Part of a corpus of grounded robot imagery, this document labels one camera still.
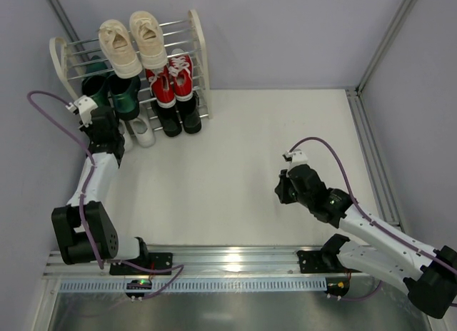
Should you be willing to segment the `red canvas sneaker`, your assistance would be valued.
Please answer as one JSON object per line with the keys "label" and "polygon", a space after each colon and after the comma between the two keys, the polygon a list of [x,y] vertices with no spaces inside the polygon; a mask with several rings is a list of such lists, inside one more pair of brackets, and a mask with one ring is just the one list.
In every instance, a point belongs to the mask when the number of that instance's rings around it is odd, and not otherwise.
{"label": "red canvas sneaker", "polygon": [[176,104],[174,90],[171,87],[167,66],[158,69],[146,69],[151,94],[162,108],[172,108]]}
{"label": "red canvas sneaker", "polygon": [[178,101],[188,101],[193,97],[193,62],[183,49],[174,49],[169,59],[169,74],[173,81],[175,97]]}

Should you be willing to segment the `beige lace sneaker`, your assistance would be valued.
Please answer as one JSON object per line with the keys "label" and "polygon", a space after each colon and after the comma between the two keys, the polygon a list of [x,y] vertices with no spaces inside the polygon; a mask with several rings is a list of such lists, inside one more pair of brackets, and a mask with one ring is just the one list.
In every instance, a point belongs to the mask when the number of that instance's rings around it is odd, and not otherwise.
{"label": "beige lace sneaker", "polygon": [[102,23],[98,31],[100,48],[119,78],[138,76],[143,67],[126,27],[115,19]]}
{"label": "beige lace sneaker", "polygon": [[163,68],[167,62],[164,35],[156,18],[147,11],[136,11],[129,19],[131,34],[145,69]]}

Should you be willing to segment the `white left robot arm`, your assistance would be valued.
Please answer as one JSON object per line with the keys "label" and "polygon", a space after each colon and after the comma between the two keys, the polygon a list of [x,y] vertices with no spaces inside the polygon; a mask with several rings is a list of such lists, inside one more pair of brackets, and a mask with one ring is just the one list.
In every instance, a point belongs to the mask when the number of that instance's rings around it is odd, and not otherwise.
{"label": "white left robot arm", "polygon": [[51,214],[62,259],[67,265],[92,261],[145,263],[149,256],[144,240],[118,234],[103,205],[124,156],[119,120],[107,106],[95,108],[90,117],[89,124],[81,127],[89,137],[85,148],[89,154],[76,192]]}

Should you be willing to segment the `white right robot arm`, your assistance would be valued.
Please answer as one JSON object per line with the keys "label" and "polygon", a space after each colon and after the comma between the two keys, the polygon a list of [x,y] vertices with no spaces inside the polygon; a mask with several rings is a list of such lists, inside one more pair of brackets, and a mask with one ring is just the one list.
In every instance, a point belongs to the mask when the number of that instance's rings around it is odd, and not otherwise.
{"label": "white right robot arm", "polygon": [[326,187],[309,165],[283,169],[278,177],[274,192],[281,203],[299,203],[317,220],[370,246],[334,235],[323,247],[327,256],[396,287],[429,317],[441,319],[456,306],[454,249],[445,245],[437,250],[367,213],[349,193]]}

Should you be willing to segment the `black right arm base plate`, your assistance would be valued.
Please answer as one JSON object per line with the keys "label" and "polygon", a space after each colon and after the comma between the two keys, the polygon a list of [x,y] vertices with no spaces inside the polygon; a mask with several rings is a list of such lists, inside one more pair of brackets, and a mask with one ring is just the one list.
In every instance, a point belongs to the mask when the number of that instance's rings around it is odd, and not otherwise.
{"label": "black right arm base plate", "polygon": [[320,250],[299,250],[296,254],[301,274],[325,273],[326,265]]}

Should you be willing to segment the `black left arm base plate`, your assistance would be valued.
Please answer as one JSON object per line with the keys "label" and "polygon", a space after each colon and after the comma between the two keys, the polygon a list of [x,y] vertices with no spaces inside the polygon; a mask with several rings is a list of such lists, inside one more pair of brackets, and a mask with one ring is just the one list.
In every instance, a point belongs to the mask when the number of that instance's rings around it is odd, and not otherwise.
{"label": "black left arm base plate", "polygon": [[[127,262],[141,267],[142,269],[153,270],[153,275],[170,275],[173,265],[173,253],[149,253],[147,256],[141,255],[138,258],[127,260]],[[113,276],[121,275],[151,275],[150,272],[131,267],[124,263],[111,264],[109,274]]]}

